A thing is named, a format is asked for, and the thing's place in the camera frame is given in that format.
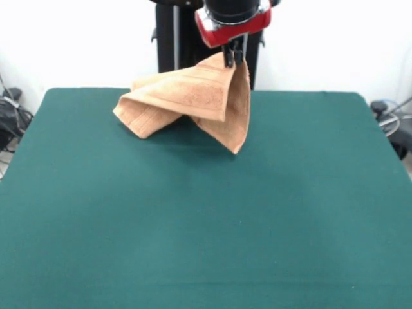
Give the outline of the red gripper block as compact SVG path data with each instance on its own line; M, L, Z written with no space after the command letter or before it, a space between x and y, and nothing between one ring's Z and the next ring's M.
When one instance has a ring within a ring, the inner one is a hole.
M212 18L211 11L206 5L197 9L194 13L196 25L200 36L209 48L223 46L223 59L226 68L232 68L233 63L237 66L243 62L243 41L234 41L234 58L230 41L235 38L260 32L271 22L272 4L270 1L260 1L257 12L250 18L237 23L224 23Z

